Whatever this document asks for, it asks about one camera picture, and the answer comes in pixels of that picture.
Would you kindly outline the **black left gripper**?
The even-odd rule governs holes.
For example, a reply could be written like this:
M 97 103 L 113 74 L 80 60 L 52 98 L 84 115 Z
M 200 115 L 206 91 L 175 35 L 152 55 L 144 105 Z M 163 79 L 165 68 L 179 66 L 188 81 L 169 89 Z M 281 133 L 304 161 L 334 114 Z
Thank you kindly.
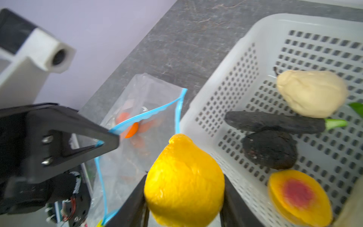
M 47 222 L 80 227 L 91 197 L 76 166 L 115 150 L 119 139 L 55 103 L 1 109 L 1 215 L 45 209 Z

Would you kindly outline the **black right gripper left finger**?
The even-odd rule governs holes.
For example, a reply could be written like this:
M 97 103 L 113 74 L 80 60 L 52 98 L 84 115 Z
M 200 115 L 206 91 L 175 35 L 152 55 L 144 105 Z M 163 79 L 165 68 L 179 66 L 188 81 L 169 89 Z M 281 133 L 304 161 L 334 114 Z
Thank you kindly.
M 137 184 L 123 206 L 105 224 L 105 227 L 147 227 L 149 209 L 144 196 L 146 175 Z

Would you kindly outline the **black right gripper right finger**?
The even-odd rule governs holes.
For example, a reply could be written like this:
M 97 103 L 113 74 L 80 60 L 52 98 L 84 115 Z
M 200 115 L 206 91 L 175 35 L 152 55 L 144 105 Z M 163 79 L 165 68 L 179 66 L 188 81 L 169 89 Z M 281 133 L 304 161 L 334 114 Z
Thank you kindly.
M 221 227 L 264 227 L 252 213 L 226 175 L 223 207 L 220 211 Z

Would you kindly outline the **yellow lemon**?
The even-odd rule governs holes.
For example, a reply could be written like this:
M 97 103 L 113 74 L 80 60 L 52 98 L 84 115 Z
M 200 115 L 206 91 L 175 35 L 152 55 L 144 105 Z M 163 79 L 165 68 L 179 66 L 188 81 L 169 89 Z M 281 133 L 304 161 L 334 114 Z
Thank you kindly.
M 147 206 L 165 227 L 206 227 L 221 211 L 225 177 L 218 163 L 184 134 L 176 134 L 149 170 Z

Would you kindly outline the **peach half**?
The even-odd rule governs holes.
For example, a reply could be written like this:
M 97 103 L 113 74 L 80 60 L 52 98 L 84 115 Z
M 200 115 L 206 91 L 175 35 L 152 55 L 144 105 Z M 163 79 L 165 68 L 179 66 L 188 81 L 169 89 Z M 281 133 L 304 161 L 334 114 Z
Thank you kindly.
M 327 227 L 333 220 L 330 200 L 312 177 L 297 170 L 270 175 L 268 195 L 276 210 L 290 223 Z

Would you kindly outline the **clear zip top bag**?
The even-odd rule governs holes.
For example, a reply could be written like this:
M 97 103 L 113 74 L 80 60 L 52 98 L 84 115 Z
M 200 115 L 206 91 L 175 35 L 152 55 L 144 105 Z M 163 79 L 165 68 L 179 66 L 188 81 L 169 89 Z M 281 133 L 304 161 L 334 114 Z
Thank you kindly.
M 117 213 L 169 139 L 180 132 L 186 93 L 186 88 L 144 73 L 135 75 L 116 99 L 101 126 L 119 138 L 142 120 L 160 119 L 161 124 L 131 138 L 120 138 L 117 149 L 83 165 L 91 196 L 88 227 L 104 226 Z M 130 114 L 129 119 L 116 124 L 115 118 L 123 112 Z

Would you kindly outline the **white perforated plastic basket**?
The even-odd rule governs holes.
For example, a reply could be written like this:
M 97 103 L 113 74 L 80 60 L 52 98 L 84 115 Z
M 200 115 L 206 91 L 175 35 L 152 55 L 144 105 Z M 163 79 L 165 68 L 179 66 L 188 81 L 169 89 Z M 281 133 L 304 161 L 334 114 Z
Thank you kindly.
M 349 91 L 331 116 L 347 121 L 346 127 L 294 136 L 299 153 L 294 169 L 320 183 L 337 218 L 363 174 L 363 120 L 349 106 L 363 101 L 361 22 L 294 14 L 261 19 L 220 63 L 181 120 L 181 133 L 218 162 L 266 227 L 290 226 L 268 197 L 273 170 L 246 159 L 246 132 L 227 125 L 224 116 L 228 111 L 294 115 L 276 85 L 276 74 L 287 70 L 333 72 Z

